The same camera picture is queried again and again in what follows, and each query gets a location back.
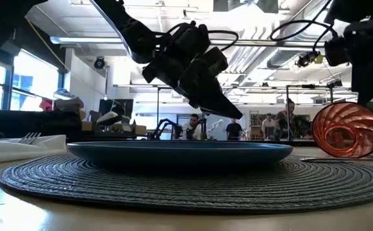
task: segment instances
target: box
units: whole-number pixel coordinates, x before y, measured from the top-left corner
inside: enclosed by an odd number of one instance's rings
[[[130,125],[128,124],[113,124],[111,126],[108,126],[108,128],[110,129],[110,131],[113,131],[113,132],[129,132],[129,133],[132,133],[132,127],[130,127]]]
[[[143,125],[131,125],[133,132],[136,135],[146,135],[147,134],[147,126]]]
[[[81,125],[83,131],[92,131],[92,122],[83,121]]]

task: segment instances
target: desk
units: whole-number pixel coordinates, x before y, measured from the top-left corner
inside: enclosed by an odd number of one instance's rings
[[[296,148],[295,155],[320,156],[317,148]],[[0,169],[18,162],[0,164]],[[93,209],[25,196],[0,189],[0,230],[131,231],[368,231],[373,203],[346,209],[268,216],[193,216]]]

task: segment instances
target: black placemat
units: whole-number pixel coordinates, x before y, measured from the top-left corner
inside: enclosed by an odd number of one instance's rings
[[[30,196],[117,208],[278,214],[373,201],[373,167],[290,157],[239,173],[153,174],[106,170],[62,155],[8,167],[0,172],[0,185]]]

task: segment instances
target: black cable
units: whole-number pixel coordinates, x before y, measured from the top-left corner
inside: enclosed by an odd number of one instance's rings
[[[172,31],[174,31],[174,29],[182,26],[183,24],[186,24],[186,23],[185,22],[179,23],[179,24],[173,26],[171,29],[169,29],[169,31],[167,31],[166,33],[171,33]]]
[[[330,2],[332,0],[329,0],[323,7],[322,9],[319,10],[319,12],[317,13],[316,16],[314,16],[314,18],[312,20],[295,20],[295,21],[290,21],[290,22],[286,22],[280,26],[278,26],[276,29],[274,29],[272,31],[272,33],[269,35],[269,38],[272,40],[272,41],[275,41],[275,42],[279,42],[279,41],[283,41],[283,40],[287,40],[287,39],[290,39],[302,32],[304,32],[306,29],[308,29],[309,26],[311,26],[312,24],[316,24],[316,19],[319,17],[319,15],[327,8],[327,6],[329,6]],[[282,28],[285,28],[291,24],[295,24],[295,23],[300,23],[300,22],[307,22],[308,24],[305,25],[302,29],[296,31],[295,33],[291,34],[291,35],[288,35],[288,36],[285,36],[283,38],[274,38],[273,35],[278,31],[278,30],[281,30]]]
[[[313,45],[313,48],[312,48],[312,50],[313,51],[316,51],[316,47],[317,47],[317,43],[328,33],[330,31],[330,29],[329,28],[326,28],[326,30],[325,31],[323,31],[323,33],[319,36],[319,38],[317,38],[317,40],[315,41],[315,43],[314,43],[314,45]],[[332,36],[334,36],[334,37],[337,37],[338,36],[338,34],[337,33],[335,33],[335,34],[333,34],[332,33]]]
[[[228,35],[234,35],[235,36],[235,40],[232,41],[229,45],[227,45],[226,47],[222,48],[220,51],[225,51],[226,49],[230,48],[231,46],[235,45],[235,43],[238,41],[239,39],[239,35],[237,32],[235,31],[226,31],[226,30],[210,30],[208,31],[208,33],[223,33],[223,34],[228,34]]]
[[[153,31],[154,35],[164,35],[165,32]]]
[[[305,20],[305,19],[303,19],[303,20],[293,20],[293,21],[287,22],[286,26],[291,25],[291,24],[304,23],[304,22],[308,22],[310,24],[316,24],[316,25],[319,25],[319,26],[323,26],[328,31],[330,31],[334,37],[338,36],[338,33],[332,28],[332,25],[327,25],[327,24],[324,24],[322,22],[315,22],[315,21],[312,21],[312,20]],[[282,41],[282,40],[280,38],[275,38],[274,41]]]

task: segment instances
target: dark shirt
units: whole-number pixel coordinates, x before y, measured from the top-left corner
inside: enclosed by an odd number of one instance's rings
[[[284,114],[285,111],[279,112],[275,117],[275,122],[278,123],[278,127],[276,127],[276,130],[283,130],[288,129],[288,119],[286,118],[287,115]],[[293,125],[293,119],[294,115],[290,115],[290,124]]]
[[[237,123],[230,123],[226,127],[226,131],[229,132],[228,139],[238,139],[240,132],[242,131],[242,127]]]

